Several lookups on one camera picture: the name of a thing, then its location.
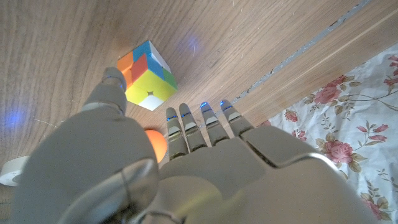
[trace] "wood grain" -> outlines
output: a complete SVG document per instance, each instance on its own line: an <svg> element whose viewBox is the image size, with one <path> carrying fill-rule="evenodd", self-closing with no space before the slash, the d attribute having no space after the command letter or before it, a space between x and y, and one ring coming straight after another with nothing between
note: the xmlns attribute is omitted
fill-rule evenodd
<svg viewBox="0 0 398 224"><path fill-rule="evenodd" d="M261 124L398 42L397 23L397 1L370 2L235 107Z"/></svg>
<svg viewBox="0 0 398 224"><path fill-rule="evenodd" d="M105 67L147 39L179 91L152 113L129 104L126 115L165 133L166 107L187 102L201 123L202 101L216 109L240 95L357 3L1 1L0 166L31 154L80 110Z"/></svg>

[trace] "floral bedsheet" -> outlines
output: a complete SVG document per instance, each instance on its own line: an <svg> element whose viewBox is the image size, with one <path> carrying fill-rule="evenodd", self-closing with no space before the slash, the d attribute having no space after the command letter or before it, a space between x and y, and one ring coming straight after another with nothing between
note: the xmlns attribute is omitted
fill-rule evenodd
<svg viewBox="0 0 398 224"><path fill-rule="evenodd" d="M324 153L379 223L398 223L398 44L263 122Z"/></svg>

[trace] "2x2 rubik's cube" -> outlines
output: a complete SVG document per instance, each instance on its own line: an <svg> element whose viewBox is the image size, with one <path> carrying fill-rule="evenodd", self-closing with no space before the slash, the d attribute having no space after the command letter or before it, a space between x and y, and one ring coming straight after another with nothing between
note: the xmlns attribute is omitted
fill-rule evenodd
<svg viewBox="0 0 398 224"><path fill-rule="evenodd" d="M153 111L177 91L170 67L148 40L118 60L131 103Z"/></svg>

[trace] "robotic hand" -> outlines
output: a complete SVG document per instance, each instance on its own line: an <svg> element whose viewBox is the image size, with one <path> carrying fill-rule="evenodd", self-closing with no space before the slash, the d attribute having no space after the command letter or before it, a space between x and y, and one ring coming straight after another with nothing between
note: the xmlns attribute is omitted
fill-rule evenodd
<svg viewBox="0 0 398 224"><path fill-rule="evenodd" d="M82 112L34 151L16 223L376 222L326 157L277 128L254 128L226 100L231 139L201 105L212 147L186 104L183 128L167 109L170 162L159 169L143 128L124 116L125 89L107 68Z"/></svg>

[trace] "white tape roll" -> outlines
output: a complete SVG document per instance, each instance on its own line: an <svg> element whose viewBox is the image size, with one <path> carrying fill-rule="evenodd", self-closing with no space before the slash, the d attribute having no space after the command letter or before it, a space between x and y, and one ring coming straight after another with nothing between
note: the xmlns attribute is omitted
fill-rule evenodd
<svg viewBox="0 0 398 224"><path fill-rule="evenodd" d="M23 156L5 163L0 173L0 184L17 186L19 177L29 156Z"/></svg>

